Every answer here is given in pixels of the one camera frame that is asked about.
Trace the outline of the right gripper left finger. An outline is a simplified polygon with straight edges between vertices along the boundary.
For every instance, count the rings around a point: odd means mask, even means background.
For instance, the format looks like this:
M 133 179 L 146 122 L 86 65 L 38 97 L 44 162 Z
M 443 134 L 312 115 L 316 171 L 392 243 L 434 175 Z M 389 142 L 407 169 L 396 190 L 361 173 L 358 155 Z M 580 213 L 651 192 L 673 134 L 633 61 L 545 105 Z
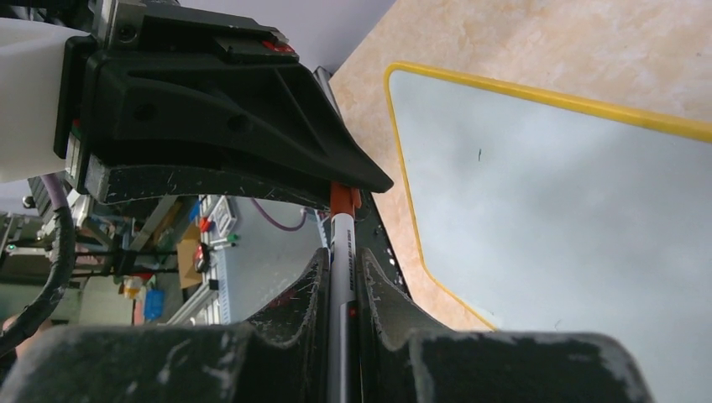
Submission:
M 228 325 L 55 327 L 13 366 L 4 402 L 323 402 L 327 265 Z

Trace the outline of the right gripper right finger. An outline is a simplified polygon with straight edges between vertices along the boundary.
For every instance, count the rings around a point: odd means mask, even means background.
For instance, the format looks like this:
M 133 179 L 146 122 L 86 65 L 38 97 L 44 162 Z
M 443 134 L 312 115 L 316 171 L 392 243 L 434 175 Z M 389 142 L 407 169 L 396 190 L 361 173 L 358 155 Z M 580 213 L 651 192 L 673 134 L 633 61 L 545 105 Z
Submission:
M 650 402 L 635 360 L 586 332 L 459 332 L 356 258 L 360 353 L 368 402 Z

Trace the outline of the yellow framed whiteboard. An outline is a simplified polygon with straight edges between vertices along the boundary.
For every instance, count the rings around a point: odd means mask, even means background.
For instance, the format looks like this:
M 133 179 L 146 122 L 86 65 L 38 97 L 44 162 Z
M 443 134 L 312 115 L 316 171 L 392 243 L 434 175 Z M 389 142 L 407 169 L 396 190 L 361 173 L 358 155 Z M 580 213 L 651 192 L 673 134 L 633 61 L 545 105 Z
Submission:
M 621 342 L 659 402 L 711 399 L 711 122 L 395 63 L 421 262 L 489 328 Z

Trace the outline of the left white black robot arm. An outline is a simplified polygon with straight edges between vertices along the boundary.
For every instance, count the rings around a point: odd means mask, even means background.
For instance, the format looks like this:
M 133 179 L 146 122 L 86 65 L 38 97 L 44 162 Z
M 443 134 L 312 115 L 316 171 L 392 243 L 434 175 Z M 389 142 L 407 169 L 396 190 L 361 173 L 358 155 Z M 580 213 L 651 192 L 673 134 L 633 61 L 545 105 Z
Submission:
M 287 38 L 175 1 L 4 1 L 1 179 L 98 202 L 247 196 L 325 209 L 392 179 Z

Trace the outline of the white marker pen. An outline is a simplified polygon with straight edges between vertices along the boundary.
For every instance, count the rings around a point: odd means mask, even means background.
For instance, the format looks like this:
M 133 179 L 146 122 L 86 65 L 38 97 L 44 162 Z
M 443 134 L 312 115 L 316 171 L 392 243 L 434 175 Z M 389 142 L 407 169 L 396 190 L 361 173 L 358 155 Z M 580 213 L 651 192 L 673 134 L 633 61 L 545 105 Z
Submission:
M 356 192 L 332 183 L 327 400 L 359 402 L 358 303 L 356 298 L 354 213 Z

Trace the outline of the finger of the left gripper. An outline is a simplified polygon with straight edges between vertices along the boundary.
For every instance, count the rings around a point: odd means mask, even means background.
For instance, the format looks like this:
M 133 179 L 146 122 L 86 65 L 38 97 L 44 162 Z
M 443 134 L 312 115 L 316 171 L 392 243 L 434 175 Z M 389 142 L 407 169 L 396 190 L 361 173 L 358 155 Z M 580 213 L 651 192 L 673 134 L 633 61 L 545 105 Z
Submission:
M 281 32 L 208 11 L 117 11 L 65 42 L 54 150 L 104 204 L 198 194 L 325 209 L 392 179 Z

